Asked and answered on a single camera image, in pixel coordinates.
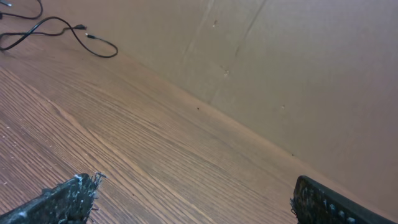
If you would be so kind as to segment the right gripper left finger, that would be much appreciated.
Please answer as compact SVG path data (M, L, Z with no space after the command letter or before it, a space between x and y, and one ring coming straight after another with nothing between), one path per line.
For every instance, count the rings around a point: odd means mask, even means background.
M42 193L1 215L1 224L86 224L95 209L97 190L106 176L76 174L56 187L45 188Z

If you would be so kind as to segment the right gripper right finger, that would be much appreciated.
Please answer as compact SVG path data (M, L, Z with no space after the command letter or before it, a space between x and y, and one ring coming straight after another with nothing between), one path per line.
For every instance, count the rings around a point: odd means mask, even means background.
M298 177L290 205L299 224L395 224L306 175Z

